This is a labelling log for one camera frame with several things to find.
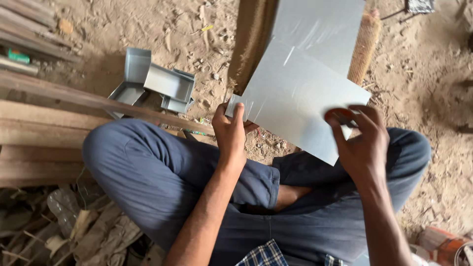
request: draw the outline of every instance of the bare foot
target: bare foot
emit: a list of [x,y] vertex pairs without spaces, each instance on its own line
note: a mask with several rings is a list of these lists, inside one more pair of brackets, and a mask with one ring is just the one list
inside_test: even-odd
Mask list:
[[310,187],[279,185],[278,200],[274,210],[280,212],[310,191],[312,191]]

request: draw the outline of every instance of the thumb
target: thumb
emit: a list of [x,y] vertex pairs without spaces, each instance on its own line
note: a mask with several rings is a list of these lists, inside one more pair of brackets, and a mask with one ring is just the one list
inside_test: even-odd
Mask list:
[[338,153],[340,154],[345,152],[347,150],[347,141],[345,139],[345,136],[343,136],[342,127],[340,126],[340,123],[333,118],[328,119],[327,123],[332,128],[333,137],[335,138],[335,142],[337,142]]
[[243,125],[243,113],[245,112],[245,105],[237,103],[233,110],[233,123]]

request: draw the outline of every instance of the checkered cloth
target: checkered cloth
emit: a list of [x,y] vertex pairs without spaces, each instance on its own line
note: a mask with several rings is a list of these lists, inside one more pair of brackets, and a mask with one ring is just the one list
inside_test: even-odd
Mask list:
[[[246,255],[235,266],[288,266],[274,239],[259,246]],[[344,266],[343,261],[330,255],[325,256],[325,266]]]

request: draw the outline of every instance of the forearm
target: forearm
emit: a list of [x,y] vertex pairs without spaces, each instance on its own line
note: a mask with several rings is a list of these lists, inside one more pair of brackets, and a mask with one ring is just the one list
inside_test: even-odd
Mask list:
[[385,184],[359,189],[365,217],[369,260],[372,266],[411,266],[407,241],[397,224]]
[[219,162],[194,210],[177,235],[164,266],[208,265],[241,170]]

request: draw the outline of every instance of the dirt floor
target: dirt floor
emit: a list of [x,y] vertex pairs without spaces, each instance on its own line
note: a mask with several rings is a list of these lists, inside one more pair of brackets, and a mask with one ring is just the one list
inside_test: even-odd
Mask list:
[[[48,0],[59,17],[74,25],[71,40],[82,63],[41,63],[40,77],[107,97],[123,80],[127,46],[150,49],[153,62],[196,75],[193,98],[184,116],[189,120],[212,118],[224,100],[227,62],[234,46],[237,0]],[[403,1],[368,0],[381,17],[403,8]],[[199,7],[204,5],[204,14]],[[399,23],[401,15],[383,21],[383,30],[366,76],[388,126],[413,129],[426,135],[432,162],[421,183],[399,214],[411,240],[427,225],[454,233],[473,229],[473,135],[456,128],[473,126],[473,91],[464,81],[472,75],[473,54],[468,51],[469,28],[463,23],[459,0],[438,0],[434,14]],[[203,34],[192,34],[206,24]],[[9,92],[8,99],[107,116],[54,99]],[[147,103],[160,110],[159,102]],[[260,129],[248,136],[248,157],[270,164],[274,156],[294,149],[277,136]]]

